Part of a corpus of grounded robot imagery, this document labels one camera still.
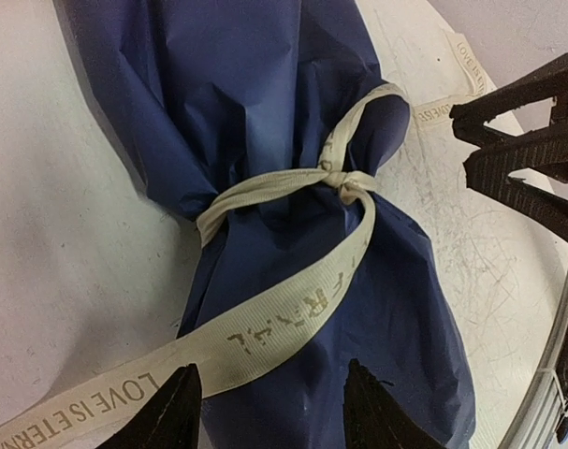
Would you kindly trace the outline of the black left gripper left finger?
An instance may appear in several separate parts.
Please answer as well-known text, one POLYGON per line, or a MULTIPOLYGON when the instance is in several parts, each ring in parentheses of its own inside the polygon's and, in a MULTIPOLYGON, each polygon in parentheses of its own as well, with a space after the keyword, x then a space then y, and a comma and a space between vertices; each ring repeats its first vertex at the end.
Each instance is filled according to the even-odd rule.
POLYGON ((197 449, 201 400, 197 365, 177 368, 106 449, 197 449))

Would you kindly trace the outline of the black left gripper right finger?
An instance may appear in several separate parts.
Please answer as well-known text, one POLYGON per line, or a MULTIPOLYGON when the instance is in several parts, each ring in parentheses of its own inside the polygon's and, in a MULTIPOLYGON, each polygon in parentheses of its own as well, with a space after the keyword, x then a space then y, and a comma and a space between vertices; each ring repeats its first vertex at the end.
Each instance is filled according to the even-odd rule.
POLYGON ((355 358, 349 362, 342 409, 347 449, 443 448, 355 358))

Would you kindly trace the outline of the cream printed ribbon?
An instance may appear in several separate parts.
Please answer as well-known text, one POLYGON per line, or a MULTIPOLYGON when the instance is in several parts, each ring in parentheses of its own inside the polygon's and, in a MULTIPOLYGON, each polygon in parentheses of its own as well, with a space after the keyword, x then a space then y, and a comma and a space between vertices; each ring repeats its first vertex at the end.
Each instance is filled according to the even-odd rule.
POLYGON ((382 81, 351 107, 326 138, 313 144, 314 166, 261 174, 219 195, 198 217, 203 243, 228 213, 323 184, 337 204, 359 201, 356 229, 325 256, 289 278, 211 319, 180 340, 103 373, 36 405, 0 426, 0 448, 59 448, 97 431, 141 429, 143 414, 246 385, 277 369, 324 326, 341 304, 371 240, 373 177, 344 169, 346 148, 364 108, 378 98, 402 97, 382 81))

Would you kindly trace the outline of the blue wrapping paper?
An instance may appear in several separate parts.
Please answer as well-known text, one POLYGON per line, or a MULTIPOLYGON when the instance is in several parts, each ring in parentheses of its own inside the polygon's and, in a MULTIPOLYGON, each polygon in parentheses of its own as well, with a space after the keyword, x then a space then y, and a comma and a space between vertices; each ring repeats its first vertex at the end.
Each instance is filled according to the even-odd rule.
MULTIPOLYGON (((343 115, 382 84, 352 1, 60 1, 95 116, 109 124, 149 199, 195 220, 228 188, 314 168, 343 115)), ((448 448, 475 429, 461 336, 427 234, 376 197, 374 231, 341 306, 271 373, 207 398, 216 448, 341 448, 348 365, 357 359, 448 448)), ((180 331, 296 274, 356 226, 317 184, 231 211, 204 249, 180 331)))

